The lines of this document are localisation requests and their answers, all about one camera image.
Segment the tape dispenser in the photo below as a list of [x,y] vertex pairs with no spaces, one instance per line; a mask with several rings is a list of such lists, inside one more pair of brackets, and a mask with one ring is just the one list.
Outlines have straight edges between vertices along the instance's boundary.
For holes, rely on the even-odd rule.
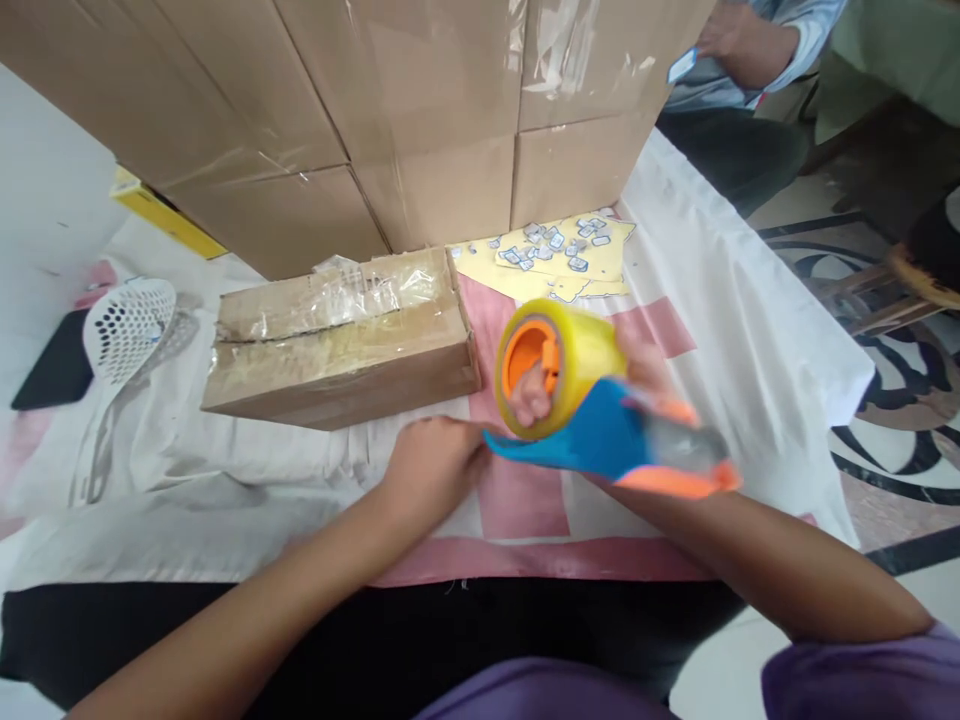
[[[551,410],[524,427],[508,398],[538,363]],[[515,462],[678,497],[740,487],[720,434],[701,427],[690,406],[631,388],[626,369],[609,322],[554,300],[531,300],[507,324],[495,380],[500,415],[517,439],[485,432],[487,444]]]

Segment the purple shirt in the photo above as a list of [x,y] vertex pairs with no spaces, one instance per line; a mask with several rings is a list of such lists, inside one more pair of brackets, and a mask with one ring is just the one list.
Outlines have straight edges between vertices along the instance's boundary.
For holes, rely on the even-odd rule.
[[[872,645],[797,643],[763,669],[763,699],[770,720],[954,720],[960,717],[960,640],[937,624],[925,635]],[[541,717],[676,718],[602,670],[521,658],[478,673],[417,720]]]

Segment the white plastic strainer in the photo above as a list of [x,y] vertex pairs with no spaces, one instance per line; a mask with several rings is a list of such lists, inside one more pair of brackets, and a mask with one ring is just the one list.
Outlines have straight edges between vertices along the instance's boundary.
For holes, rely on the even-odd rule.
[[100,397],[75,475],[81,478],[77,498],[81,504],[96,502],[103,494],[102,478],[95,477],[93,462],[107,410],[156,350],[176,304],[176,290],[166,280],[137,279],[100,298],[84,321],[83,347]]

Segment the purple sleeve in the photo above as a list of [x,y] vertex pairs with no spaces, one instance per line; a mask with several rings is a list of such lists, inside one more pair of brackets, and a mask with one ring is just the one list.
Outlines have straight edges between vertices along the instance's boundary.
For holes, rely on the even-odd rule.
[[960,639],[938,623],[893,642],[797,643],[763,669],[763,700],[770,720],[955,720]]

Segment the taped cardboard box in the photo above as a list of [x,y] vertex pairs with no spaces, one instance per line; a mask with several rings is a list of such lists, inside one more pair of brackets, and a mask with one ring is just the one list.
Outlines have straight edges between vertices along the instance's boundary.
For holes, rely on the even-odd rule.
[[364,261],[390,252],[347,166],[169,197],[268,280],[303,275],[331,255]]
[[271,0],[10,0],[0,61],[165,194],[347,162]]
[[453,260],[434,248],[225,295],[202,407],[337,430],[479,389]]
[[277,6],[395,251],[508,229],[525,2]]
[[658,114],[656,107],[520,133],[510,227],[613,205]]
[[519,129],[659,112],[670,67],[694,46],[715,5],[529,0]]

